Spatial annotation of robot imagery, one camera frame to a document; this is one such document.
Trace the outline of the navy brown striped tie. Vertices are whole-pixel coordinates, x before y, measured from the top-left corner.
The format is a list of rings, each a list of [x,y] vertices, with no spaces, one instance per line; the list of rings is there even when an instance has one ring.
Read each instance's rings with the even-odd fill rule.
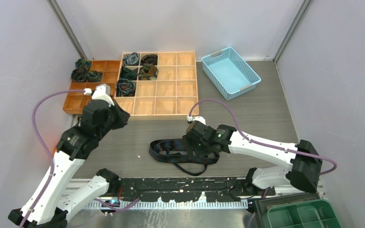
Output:
[[[218,153],[199,156],[191,142],[185,139],[160,139],[152,141],[149,145],[149,155],[157,162],[171,163],[180,171],[190,176],[200,176],[209,165],[216,164],[220,158]],[[203,165],[200,172],[191,172],[184,169],[181,163],[193,163]]]

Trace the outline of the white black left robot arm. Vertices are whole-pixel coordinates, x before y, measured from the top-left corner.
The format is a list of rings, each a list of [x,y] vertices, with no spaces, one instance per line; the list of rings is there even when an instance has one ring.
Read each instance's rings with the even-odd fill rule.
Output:
[[[126,126],[129,117],[114,99],[93,98],[83,109],[81,123],[63,132],[41,183],[24,206],[9,213],[9,221],[20,228],[65,228],[95,198],[116,195],[120,189],[118,175],[102,168],[87,185],[62,197],[104,136]]]

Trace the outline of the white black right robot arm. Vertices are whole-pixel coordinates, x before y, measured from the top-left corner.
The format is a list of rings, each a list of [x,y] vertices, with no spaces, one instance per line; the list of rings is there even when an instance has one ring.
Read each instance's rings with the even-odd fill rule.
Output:
[[[309,141],[300,140],[297,144],[276,142],[239,132],[228,125],[221,124],[214,129],[198,120],[190,123],[186,136],[200,158],[226,152],[273,163],[270,168],[249,169],[245,189],[250,195],[288,184],[307,193],[317,191],[322,159]]]

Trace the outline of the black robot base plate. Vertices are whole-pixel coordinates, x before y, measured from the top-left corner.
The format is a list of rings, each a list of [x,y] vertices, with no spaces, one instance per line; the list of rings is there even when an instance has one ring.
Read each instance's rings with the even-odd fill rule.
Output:
[[[262,196],[245,186],[241,177],[191,177],[191,178],[122,178],[119,187],[103,197],[141,202],[238,202]]]

